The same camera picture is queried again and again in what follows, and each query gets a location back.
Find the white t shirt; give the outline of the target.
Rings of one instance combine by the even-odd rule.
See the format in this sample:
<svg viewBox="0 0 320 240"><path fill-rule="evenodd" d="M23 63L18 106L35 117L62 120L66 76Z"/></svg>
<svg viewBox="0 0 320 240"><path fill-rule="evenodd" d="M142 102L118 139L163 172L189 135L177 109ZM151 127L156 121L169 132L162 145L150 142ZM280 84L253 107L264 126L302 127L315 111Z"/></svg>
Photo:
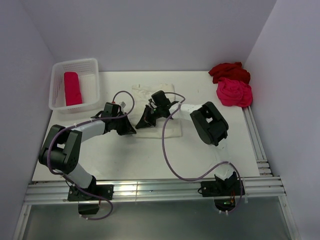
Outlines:
<svg viewBox="0 0 320 240"><path fill-rule="evenodd" d="M174 85L171 83L160 83L158 85L147 86L142 84L136 84L131 87L131 94L135 100L135 106L133 111L129 114L128 119L130 123L135 127L141 119L145 105L148 104L151 95L157 91L175 92ZM155 127L141 128L136 130L137 138L162 138L162 129L165 119L160 118L156 121ZM182 136L181 123L179 120L169 120L165 128L165 138L176 138Z"/></svg>

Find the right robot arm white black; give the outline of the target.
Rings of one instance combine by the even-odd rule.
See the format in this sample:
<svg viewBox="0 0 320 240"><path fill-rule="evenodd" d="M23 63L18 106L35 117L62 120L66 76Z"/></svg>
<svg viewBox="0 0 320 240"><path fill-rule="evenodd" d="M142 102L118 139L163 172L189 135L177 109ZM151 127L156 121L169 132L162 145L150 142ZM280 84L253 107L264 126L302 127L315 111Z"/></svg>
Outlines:
<svg viewBox="0 0 320 240"><path fill-rule="evenodd" d="M185 104L184 101L186 98L181 94L175 94L182 98L181 101L170 101L169 98L166 97L167 94L167 92L159 90L151 95L135 128L146 129L155 127L157 120L164 118L165 121L161 131L161 147L164 160L169 170L180 180L195 182L202 180L213 170L221 166L226 166L227 168L224 170L224 173L215 174L214 178L217 181L217 191L222 195L229 194L234 188L234 183L239 182L241 177L237 168L229 161L225 142L229 130L227 121L211 101L198 105ZM202 142L216 148L219 163L199 177L184 178L175 172L169 162L165 149L165 131L168 121L174 118L192 122Z"/></svg>

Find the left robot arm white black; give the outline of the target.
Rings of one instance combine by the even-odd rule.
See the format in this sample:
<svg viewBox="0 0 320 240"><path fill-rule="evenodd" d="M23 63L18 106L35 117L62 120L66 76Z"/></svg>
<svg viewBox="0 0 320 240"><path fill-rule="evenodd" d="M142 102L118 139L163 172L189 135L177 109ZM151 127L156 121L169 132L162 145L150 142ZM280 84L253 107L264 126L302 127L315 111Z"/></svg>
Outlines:
<svg viewBox="0 0 320 240"><path fill-rule="evenodd" d="M53 125L39 152L38 161L51 173L62 175L78 186L79 194L86 200L96 197L96 178L79 163L81 144L93 137L116 131L120 136L135 135L128 114L122 104L107 102L104 109L90 120L64 127Z"/></svg>

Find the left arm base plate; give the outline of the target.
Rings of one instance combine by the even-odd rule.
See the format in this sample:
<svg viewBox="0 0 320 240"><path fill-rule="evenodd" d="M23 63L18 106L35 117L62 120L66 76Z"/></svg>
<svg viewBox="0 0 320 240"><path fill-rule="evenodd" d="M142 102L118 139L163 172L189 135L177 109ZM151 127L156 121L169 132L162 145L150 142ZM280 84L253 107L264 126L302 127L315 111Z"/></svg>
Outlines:
<svg viewBox="0 0 320 240"><path fill-rule="evenodd" d="M81 217L95 219L93 216L98 213L101 208L102 201L109 203L110 210L106 216L97 217L98 220L108 217L114 210L111 202L114 193L113 184L98 184L89 189L79 188L70 185L67 201L78 203L78 213Z"/></svg>

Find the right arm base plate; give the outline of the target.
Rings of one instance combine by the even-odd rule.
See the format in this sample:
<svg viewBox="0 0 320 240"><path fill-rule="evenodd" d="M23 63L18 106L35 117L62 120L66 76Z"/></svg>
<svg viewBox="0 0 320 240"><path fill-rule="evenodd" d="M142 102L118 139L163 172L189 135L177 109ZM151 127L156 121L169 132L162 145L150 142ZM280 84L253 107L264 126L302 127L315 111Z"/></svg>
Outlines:
<svg viewBox="0 0 320 240"><path fill-rule="evenodd" d="M240 196L241 186L239 181L226 183L224 181L202 181L197 190L203 197L227 197L235 194Z"/></svg>

